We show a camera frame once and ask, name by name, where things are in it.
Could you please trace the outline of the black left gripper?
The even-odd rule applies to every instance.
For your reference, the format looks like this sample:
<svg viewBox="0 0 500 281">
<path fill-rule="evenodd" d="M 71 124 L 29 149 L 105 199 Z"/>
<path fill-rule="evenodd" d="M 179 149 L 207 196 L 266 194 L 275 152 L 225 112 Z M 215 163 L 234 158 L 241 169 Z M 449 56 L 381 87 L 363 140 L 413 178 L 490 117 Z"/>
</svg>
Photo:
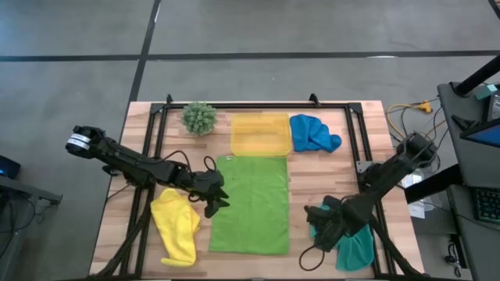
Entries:
<svg viewBox="0 0 500 281">
<path fill-rule="evenodd" d="M 181 186 L 189 193 L 189 199 L 229 198 L 229 195 L 222 189 L 223 185 L 223 176 L 216 169 L 188 173 L 181 178 Z M 205 217 L 213 217 L 220 208 L 228 206 L 229 204 L 224 200 L 208 201 L 204 209 L 204 215 Z"/>
</svg>

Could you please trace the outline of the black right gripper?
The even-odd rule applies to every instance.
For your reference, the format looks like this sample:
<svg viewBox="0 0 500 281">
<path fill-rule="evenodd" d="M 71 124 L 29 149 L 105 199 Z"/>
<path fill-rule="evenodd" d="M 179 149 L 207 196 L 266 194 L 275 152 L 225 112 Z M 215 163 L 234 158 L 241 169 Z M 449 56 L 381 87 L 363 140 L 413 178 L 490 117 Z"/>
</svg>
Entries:
<svg viewBox="0 0 500 281">
<path fill-rule="evenodd" d="M 353 233 L 352 222 L 341 208 L 342 200 L 327 195 L 319 207 L 305 206 L 306 221 L 318 225 L 315 247 L 330 252 L 336 242 L 369 242 L 370 228 L 365 225 L 359 232 Z"/>
</svg>

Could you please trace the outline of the green microfiber towel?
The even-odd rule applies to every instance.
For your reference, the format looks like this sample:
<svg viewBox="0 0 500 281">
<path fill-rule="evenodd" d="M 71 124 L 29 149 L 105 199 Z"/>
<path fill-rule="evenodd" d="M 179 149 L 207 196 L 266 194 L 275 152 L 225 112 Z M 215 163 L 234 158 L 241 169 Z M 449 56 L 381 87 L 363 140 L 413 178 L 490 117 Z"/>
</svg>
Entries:
<svg viewBox="0 0 500 281">
<path fill-rule="evenodd" d="M 286 158 L 219 157 L 228 207 L 212 218 L 212 252 L 280 255 L 289 251 Z"/>
</svg>

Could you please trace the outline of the teal microfiber towel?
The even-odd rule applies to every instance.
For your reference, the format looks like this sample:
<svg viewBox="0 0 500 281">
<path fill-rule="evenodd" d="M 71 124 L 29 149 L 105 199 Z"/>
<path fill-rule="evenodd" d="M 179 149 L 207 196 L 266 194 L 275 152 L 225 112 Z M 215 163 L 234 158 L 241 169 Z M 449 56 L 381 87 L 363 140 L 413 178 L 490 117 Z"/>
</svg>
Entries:
<svg viewBox="0 0 500 281">
<path fill-rule="evenodd" d="M 309 235 L 311 238 L 313 238 L 312 248 L 316 248 L 315 247 L 316 234 L 318 234 L 318 225 L 309 224 Z M 336 245 L 333 249 L 337 251 L 337 263 L 336 263 L 337 270 L 344 272 L 354 272 L 360 269 L 364 269 L 369 265 L 371 265 L 374 260 L 373 234 L 370 231 L 369 242 L 341 241 L 341 242 L 336 242 Z M 327 252 L 322 251 L 322 258 L 320 263 L 310 268 L 309 271 L 317 269 L 323 263 L 324 256 L 326 253 Z"/>
</svg>

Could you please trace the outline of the yellow microfiber towel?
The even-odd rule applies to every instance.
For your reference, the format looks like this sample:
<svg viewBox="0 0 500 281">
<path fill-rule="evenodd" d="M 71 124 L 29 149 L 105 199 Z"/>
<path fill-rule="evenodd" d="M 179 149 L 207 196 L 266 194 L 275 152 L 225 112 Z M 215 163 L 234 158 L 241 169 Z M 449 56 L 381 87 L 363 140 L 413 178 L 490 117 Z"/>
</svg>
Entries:
<svg viewBox="0 0 500 281">
<path fill-rule="evenodd" d="M 195 234 L 201 219 L 190 201 L 174 189 L 165 189 L 150 208 L 168 253 L 160 262 L 173 267 L 192 266 L 196 261 Z"/>
</svg>

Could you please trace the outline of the blue microfiber towel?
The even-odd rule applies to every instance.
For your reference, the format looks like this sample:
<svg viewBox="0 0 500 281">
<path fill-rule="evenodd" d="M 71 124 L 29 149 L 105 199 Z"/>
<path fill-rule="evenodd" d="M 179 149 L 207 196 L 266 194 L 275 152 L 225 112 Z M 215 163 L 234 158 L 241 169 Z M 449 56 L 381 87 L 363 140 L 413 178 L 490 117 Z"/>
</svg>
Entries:
<svg viewBox="0 0 500 281">
<path fill-rule="evenodd" d="M 332 153 L 342 144 L 342 139 L 337 134 L 330 134 L 328 126 L 314 116 L 292 116 L 290 127 L 295 152 L 323 150 Z"/>
</svg>

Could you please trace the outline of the yellow translucent plastic bin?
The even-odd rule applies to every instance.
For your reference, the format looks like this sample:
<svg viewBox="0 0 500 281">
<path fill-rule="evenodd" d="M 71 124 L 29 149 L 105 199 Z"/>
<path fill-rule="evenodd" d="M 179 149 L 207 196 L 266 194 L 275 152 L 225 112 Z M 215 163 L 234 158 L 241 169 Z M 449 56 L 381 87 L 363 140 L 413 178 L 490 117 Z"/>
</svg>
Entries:
<svg viewBox="0 0 500 281">
<path fill-rule="evenodd" d="M 241 113 L 231 117 L 230 149 L 236 156 L 285 157 L 291 150 L 287 113 Z"/>
</svg>

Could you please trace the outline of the white paper sheets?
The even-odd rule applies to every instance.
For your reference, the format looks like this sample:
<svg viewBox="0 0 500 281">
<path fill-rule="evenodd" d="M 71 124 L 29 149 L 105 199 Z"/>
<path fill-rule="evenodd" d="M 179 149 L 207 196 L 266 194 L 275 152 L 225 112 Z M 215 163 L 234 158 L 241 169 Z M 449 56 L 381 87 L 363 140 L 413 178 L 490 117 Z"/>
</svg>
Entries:
<svg viewBox="0 0 500 281">
<path fill-rule="evenodd" d="M 401 182 L 400 185 L 402 186 L 403 189 L 406 189 L 410 186 L 412 186 L 415 183 L 419 183 L 423 180 L 423 173 L 420 170 L 416 170 L 413 173 L 405 176 Z M 424 204 L 421 203 L 420 201 L 408 204 L 409 208 L 409 214 L 418 219 L 424 219 L 425 218 L 425 207 Z"/>
</svg>

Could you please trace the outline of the black slanted beam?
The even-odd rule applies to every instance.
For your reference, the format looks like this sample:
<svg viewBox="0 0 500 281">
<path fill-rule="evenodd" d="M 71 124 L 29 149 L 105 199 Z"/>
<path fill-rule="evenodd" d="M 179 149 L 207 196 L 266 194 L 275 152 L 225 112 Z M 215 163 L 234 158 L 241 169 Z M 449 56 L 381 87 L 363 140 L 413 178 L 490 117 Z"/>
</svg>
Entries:
<svg viewBox="0 0 500 281">
<path fill-rule="evenodd" d="M 462 184 L 463 177 L 458 164 L 443 169 L 439 173 L 405 188 L 405 198 L 408 204 L 440 193 L 451 185 Z"/>
</svg>

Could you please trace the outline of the grey side desk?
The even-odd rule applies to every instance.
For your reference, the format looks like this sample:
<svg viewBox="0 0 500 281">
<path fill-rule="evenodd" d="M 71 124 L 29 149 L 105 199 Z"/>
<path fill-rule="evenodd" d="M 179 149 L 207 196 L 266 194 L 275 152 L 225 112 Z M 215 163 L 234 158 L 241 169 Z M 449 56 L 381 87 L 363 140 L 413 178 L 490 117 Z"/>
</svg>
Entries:
<svg viewBox="0 0 500 281">
<path fill-rule="evenodd" d="M 474 187 L 500 187 L 500 148 L 460 138 L 461 130 L 452 121 L 481 120 L 484 103 L 474 96 L 456 95 L 450 84 L 437 86 L 441 107 L 448 123 L 462 182 L 451 185 L 448 196 L 457 214 L 456 220 L 466 252 L 473 281 L 500 281 L 500 225 L 474 219 L 472 191 Z"/>
</svg>

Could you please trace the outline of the laptop with blue screen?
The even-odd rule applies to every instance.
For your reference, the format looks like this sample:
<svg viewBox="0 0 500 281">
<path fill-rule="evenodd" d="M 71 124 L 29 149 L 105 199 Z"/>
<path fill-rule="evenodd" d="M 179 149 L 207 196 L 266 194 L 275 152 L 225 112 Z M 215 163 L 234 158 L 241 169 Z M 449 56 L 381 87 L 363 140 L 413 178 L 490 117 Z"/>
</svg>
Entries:
<svg viewBox="0 0 500 281">
<path fill-rule="evenodd" d="M 466 141 L 500 148 L 500 118 L 471 127 L 461 132 L 460 138 Z"/>
</svg>

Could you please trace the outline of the dark side desk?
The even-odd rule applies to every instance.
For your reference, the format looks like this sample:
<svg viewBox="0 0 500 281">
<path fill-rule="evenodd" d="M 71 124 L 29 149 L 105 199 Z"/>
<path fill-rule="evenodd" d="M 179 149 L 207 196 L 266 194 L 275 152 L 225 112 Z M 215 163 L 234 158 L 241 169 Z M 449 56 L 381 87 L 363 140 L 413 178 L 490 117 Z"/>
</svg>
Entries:
<svg viewBox="0 0 500 281">
<path fill-rule="evenodd" d="M 0 281 L 10 281 L 19 260 L 26 229 L 34 219 L 45 212 L 37 211 L 37 202 L 48 206 L 59 205 L 61 194 L 55 194 L 0 176 Z"/>
</svg>

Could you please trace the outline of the dark device blue screen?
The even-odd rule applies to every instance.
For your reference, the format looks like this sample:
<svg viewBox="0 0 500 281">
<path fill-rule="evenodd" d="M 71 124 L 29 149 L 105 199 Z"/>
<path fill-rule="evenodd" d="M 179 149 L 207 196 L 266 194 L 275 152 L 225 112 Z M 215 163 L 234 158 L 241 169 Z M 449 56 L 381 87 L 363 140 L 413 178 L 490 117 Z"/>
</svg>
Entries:
<svg viewBox="0 0 500 281">
<path fill-rule="evenodd" d="M 18 162 L 0 155 L 0 176 L 15 179 L 20 172 L 20 168 L 21 165 Z"/>
</svg>

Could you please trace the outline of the small teal box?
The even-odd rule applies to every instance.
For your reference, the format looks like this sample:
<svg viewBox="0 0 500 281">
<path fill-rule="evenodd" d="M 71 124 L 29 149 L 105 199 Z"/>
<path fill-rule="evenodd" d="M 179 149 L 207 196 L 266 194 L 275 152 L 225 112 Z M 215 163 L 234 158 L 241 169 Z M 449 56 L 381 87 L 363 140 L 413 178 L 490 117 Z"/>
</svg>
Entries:
<svg viewBox="0 0 500 281">
<path fill-rule="evenodd" d="M 478 100 L 484 100 L 492 96 L 494 93 L 498 91 L 498 87 L 496 84 L 485 84 L 480 85 L 474 90 L 473 96 Z"/>
</svg>

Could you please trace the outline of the black pole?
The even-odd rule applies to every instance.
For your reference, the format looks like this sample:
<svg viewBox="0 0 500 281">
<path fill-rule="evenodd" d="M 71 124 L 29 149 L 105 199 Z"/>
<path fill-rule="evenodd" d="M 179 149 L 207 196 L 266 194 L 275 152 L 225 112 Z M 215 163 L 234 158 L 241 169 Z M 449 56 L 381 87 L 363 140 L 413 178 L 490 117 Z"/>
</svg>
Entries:
<svg viewBox="0 0 500 281">
<path fill-rule="evenodd" d="M 460 97 L 466 97 L 473 89 L 498 72 L 500 72 L 500 55 L 497 55 L 486 65 L 482 66 L 475 73 L 466 78 L 463 82 L 454 86 L 454 92 Z"/>
</svg>

